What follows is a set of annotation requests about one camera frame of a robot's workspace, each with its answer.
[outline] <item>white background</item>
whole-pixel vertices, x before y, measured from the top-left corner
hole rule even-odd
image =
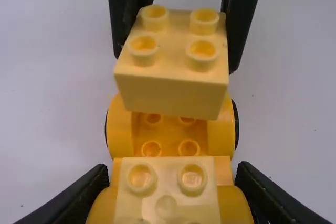
[[[173,8],[221,0],[155,0]],[[336,222],[335,0],[259,0],[230,79],[233,159],[250,161]],[[52,199],[97,163],[112,69],[108,0],[0,0],[0,223]]]

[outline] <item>toy brick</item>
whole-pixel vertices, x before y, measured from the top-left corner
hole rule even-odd
[[[229,83],[225,14],[141,9],[114,77],[129,111],[217,119]]]
[[[123,158],[115,224],[220,224],[213,157]]]
[[[232,102],[226,94],[215,121],[128,112],[117,94],[107,117],[111,157],[229,156],[235,148]]]

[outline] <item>black wheel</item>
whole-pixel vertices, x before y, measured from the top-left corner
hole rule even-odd
[[[107,112],[106,112],[106,117],[105,117],[105,143],[106,143],[106,146],[107,146],[107,137],[106,137],[107,113],[109,113],[109,110],[107,110]]]
[[[238,147],[239,142],[239,117],[238,117],[238,110],[235,102],[232,101],[232,107],[233,107],[233,115],[235,117],[235,131],[236,131],[236,138],[235,138],[235,149]]]

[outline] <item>plastic toy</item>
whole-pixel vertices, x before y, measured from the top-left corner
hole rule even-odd
[[[233,179],[228,76],[257,0],[222,0],[221,13],[152,2],[109,0],[120,91],[105,124],[111,181],[97,165],[17,223],[329,223],[248,162]]]

